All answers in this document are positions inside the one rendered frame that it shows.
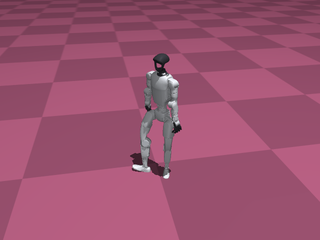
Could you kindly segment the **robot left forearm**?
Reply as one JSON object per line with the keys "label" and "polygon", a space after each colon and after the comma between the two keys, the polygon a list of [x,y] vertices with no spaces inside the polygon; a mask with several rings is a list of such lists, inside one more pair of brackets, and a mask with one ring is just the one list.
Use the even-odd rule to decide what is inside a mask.
{"label": "robot left forearm", "polygon": [[179,111],[178,104],[174,102],[172,104],[172,109],[170,110],[170,112],[171,112],[171,120],[175,123],[175,126],[180,125],[179,118],[178,118],[178,111]]}

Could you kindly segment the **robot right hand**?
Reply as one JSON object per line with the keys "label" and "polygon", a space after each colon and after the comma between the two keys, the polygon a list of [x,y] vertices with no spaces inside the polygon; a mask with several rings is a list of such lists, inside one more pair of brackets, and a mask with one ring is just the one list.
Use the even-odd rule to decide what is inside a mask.
{"label": "robot right hand", "polygon": [[150,111],[150,110],[152,110],[152,109],[151,109],[151,106],[150,106],[150,108],[149,108],[147,105],[145,106],[145,109],[147,110],[147,112]]}

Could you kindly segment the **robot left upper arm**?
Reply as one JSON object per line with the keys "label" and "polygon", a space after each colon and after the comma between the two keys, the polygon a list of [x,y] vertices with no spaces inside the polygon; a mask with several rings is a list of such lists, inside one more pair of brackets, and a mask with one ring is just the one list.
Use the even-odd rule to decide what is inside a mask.
{"label": "robot left upper arm", "polygon": [[168,87],[170,88],[171,101],[168,102],[168,107],[173,109],[172,105],[174,102],[178,104],[178,88],[179,82],[173,78],[168,79]]}

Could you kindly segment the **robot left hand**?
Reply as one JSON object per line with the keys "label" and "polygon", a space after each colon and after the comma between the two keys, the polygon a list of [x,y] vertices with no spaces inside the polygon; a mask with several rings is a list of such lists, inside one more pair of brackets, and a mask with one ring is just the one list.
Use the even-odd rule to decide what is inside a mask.
{"label": "robot left hand", "polygon": [[176,126],[176,124],[173,122],[174,125],[174,130],[172,131],[172,133],[178,133],[178,131],[182,130],[182,127],[180,125]]}

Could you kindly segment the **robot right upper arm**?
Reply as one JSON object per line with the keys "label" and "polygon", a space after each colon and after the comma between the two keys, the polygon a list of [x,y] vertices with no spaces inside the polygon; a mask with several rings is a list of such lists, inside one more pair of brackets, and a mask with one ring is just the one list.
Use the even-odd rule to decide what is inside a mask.
{"label": "robot right upper arm", "polygon": [[144,89],[144,93],[147,95],[147,96],[151,96],[152,95],[152,88],[151,88],[151,74],[155,72],[155,71],[150,71],[146,74],[146,85],[147,85],[147,88]]}

